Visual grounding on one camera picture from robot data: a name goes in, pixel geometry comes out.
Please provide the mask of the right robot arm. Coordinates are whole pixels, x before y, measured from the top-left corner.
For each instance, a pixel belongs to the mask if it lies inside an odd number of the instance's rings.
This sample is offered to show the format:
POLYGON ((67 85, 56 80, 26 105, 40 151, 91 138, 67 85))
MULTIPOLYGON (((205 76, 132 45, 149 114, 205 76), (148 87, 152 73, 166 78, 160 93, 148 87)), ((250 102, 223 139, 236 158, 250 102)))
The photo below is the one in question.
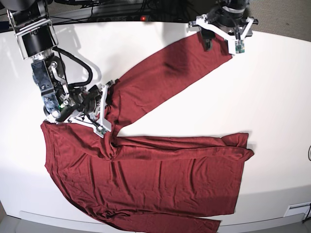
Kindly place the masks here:
POLYGON ((32 76, 44 103, 49 123, 76 123, 93 129, 103 137, 112 130, 105 118, 106 98, 114 81, 97 84, 92 82, 91 67, 58 47, 58 40, 45 0, 2 0, 9 23, 13 28, 23 59, 32 60, 32 76), (82 82, 68 83, 62 55, 81 65, 88 78, 82 82))

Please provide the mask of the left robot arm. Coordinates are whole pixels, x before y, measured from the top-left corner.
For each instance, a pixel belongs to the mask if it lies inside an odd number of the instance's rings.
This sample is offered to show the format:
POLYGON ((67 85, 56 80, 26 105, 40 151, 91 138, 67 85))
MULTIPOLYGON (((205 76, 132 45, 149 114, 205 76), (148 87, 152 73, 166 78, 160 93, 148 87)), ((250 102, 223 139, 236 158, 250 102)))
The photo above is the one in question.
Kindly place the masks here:
POLYGON ((199 28, 205 51, 211 50, 212 40, 219 36, 226 42, 229 54, 244 53, 244 40, 253 35, 252 25, 259 23, 247 15, 249 4, 248 0, 218 0, 208 13, 189 21, 188 27, 199 28))

